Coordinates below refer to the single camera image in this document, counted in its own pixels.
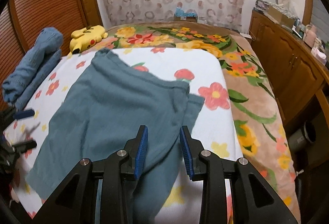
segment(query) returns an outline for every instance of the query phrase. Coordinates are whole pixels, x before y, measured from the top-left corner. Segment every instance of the blue jeans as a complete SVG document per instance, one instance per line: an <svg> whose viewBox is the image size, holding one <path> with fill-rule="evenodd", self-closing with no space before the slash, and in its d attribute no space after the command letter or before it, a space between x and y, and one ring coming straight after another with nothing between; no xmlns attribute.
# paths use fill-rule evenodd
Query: blue jeans
<svg viewBox="0 0 329 224"><path fill-rule="evenodd" d="M2 84L5 102L22 110L61 58L63 35L54 27L44 28L14 72Z"/></svg>

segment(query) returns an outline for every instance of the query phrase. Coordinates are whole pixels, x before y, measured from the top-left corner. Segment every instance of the cabinet top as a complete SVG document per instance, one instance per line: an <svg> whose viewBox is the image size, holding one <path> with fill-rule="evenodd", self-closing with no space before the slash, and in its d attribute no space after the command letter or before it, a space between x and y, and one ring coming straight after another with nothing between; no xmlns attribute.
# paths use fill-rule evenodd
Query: cabinet top
<svg viewBox="0 0 329 224"><path fill-rule="evenodd" d="M252 17L260 18L263 22L267 22L271 24L272 26L275 26L276 28L280 29L282 33L284 33L286 36L288 36L312 61L312 63L315 65L315 67L320 71L322 74L324 80L329 85L329 71L328 69L320 63L312 54L311 54L311 48L305 44L303 40L300 38L294 36L292 33L290 33L288 30L284 29L281 25L274 23L271 21L268 17L266 17L263 14L260 14L253 10Z"/></svg>

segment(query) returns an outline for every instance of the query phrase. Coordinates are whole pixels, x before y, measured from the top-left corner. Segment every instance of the floral blanket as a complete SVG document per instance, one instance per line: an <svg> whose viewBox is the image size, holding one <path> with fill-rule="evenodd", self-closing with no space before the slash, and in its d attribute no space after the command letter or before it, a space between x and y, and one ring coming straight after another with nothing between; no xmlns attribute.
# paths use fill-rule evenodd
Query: floral blanket
<svg viewBox="0 0 329 224"><path fill-rule="evenodd" d="M156 47L153 51L157 53L165 47L176 47L185 51L203 49L218 58L242 152L300 222L295 171L279 109L267 76L245 38L224 28L185 21L123 25L108 33L107 39L88 51L108 47L127 48L129 52L134 47ZM138 67L144 69L143 63ZM200 95L206 98L210 110L216 110L222 101L215 86Z"/></svg>

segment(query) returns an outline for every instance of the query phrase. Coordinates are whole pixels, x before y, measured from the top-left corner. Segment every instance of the blue-gray cloth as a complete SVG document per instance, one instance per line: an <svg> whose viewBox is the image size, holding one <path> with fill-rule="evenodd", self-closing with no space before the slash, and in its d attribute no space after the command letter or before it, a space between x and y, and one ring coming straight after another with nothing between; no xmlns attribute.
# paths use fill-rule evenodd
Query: blue-gray cloth
<svg viewBox="0 0 329 224"><path fill-rule="evenodd" d="M5 102L24 109L34 92L61 58L63 35L54 27L44 28L30 49L2 84Z"/></svg>
<svg viewBox="0 0 329 224"><path fill-rule="evenodd" d="M82 158L105 159L148 127L143 174L130 203L136 223L148 223L170 194L181 162L179 129L192 130L203 106L182 81L135 70L109 49L95 54L49 122L27 183L43 199Z"/></svg>

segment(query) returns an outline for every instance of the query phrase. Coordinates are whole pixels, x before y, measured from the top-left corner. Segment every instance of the pikachu plush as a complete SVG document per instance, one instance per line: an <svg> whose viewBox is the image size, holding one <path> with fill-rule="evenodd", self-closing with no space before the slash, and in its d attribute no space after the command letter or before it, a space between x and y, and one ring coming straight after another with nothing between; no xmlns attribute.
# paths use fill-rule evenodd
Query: pikachu plush
<svg viewBox="0 0 329 224"><path fill-rule="evenodd" d="M102 38L107 38L108 35L102 26L88 26L76 30L71 34L70 53L81 53L100 42Z"/></svg>

